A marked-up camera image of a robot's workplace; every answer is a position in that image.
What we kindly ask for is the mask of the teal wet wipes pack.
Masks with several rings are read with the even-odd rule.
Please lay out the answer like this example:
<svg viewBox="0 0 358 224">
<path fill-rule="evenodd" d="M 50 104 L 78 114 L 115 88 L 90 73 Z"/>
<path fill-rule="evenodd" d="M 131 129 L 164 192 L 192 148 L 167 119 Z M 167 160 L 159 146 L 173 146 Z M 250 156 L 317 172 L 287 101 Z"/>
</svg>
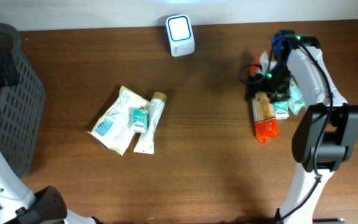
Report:
<svg viewBox="0 0 358 224">
<path fill-rule="evenodd" d="M 301 111 L 301 109 L 305 107 L 305 101 L 303 99 L 300 89 L 292 78 L 290 79 L 289 91 L 290 98 L 287 100 L 288 108 L 294 115 L 297 115 Z"/>
</svg>

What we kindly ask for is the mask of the orange spaghetti pack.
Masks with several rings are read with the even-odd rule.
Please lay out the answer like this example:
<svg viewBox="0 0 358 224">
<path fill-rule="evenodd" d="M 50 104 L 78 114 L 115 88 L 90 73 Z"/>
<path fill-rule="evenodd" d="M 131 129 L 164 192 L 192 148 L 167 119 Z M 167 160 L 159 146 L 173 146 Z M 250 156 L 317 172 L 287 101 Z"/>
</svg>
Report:
<svg viewBox="0 0 358 224">
<path fill-rule="evenodd" d="M 261 53 L 250 66 L 250 82 L 256 82 L 265 77 L 264 71 L 269 62 L 267 53 L 267 50 Z M 279 137 L 275 107 L 271 104 L 268 94 L 261 91 L 257 84 L 253 84 L 248 86 L 248 96 L 251 97 L 256 138 L 262 144 L 266 144 L 269 139 Z"/>
</svg>

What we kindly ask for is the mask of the white beige tube pack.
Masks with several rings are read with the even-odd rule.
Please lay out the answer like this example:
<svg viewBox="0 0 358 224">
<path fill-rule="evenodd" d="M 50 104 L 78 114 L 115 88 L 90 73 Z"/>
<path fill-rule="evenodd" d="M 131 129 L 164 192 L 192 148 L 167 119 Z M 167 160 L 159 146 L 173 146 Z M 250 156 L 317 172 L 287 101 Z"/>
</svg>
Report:
<svg viewBox="0 0 358 224">
<path fill-rule="evenodd" d="M 134 148 L 134 152 L 143 154 L 154 154 L 154 134 L 157 129 L 160 117 L 163 113 L 166 100 L 167 96 L 162 92 L 155 92 L 153 94 L 148 112 L 148 127 L 146 132 L 140 135 L 138 142 Z"/>
</svg>

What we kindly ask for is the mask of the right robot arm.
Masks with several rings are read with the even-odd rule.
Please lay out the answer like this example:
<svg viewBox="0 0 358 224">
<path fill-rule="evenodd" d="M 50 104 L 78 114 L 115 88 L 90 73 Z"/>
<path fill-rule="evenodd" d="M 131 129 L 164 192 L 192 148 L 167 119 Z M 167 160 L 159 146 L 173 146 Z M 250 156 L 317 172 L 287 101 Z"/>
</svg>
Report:
<svg viewBox="0 0 358 224">
<path fill-rule="evenodd" d="M 328 180 L 349 160 L 358 135 L 358 105 L 350 105 L 327 71 L 317 37 L 280 30 L 272 37 L 269 56 L 246 65 L 246 99 L 252 103 L 255 125 L 273 104 L 290 99 L 295 79 L 306 113 L 296 129 L 291 149 L 296 161 L 288 196 L 273 223 L 312 223 L 313 213 Z"/>
</svg>

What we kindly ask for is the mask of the kleenex tissue pocket pack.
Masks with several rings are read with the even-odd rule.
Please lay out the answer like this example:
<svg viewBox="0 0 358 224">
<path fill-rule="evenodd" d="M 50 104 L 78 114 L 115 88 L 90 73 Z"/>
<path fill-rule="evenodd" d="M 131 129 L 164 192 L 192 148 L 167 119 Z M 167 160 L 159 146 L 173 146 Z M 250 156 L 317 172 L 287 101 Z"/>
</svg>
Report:
<svg viewBox="0 0 358 224">
<path fill-rule="evenodd" d="M 276 119 L 287 119 L 290 117 L 288 103 L 279 101 L 274 103 Z"/>
</svg>

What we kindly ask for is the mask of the white cream food pouch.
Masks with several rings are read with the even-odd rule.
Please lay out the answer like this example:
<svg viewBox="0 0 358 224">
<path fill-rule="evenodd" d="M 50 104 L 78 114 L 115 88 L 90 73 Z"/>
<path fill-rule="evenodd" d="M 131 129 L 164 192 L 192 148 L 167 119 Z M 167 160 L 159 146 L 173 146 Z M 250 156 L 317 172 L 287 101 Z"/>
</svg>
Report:
<svg viewBox="0 0 358 224">
<path fill-rule="evenodd" d="M 87 133 L 102 147 L 122 156 L 135 135 L 131 129 L 133 111 L 148 110 L 149 107 L 150 101 L 122 86 L 117 100 Z"/>
</svg>

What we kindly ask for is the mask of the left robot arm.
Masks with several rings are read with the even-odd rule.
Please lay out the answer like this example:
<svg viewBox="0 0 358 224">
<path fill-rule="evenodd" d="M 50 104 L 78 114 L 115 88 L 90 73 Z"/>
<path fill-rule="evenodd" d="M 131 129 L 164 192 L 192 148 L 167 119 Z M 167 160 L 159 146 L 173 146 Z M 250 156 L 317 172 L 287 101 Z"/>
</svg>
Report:
<svg viewBox="0 0 358 224">
<path fill-rule="evenodd" d="M 60 192 L 36 193 L 22 181 L 32 165 L 45 88 L 21 50 L 17 32 L 0 24 L 0 223 L 99 223 L 67 209 Z"/>
</svg>

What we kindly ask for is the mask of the small teal tissue pack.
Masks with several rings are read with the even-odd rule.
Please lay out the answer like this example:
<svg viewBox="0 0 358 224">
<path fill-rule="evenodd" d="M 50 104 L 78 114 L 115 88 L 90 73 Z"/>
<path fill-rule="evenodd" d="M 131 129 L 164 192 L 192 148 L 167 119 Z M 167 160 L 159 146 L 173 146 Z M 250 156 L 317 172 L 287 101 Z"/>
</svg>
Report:
<svg viewBox="0 0 358 224">
<path fill-rule="evenodd" d="M 136 133 L 145 133 L 148 128 L 149 112 L 136 109 L 132 112 L 131 129 Z"/>
</svg>

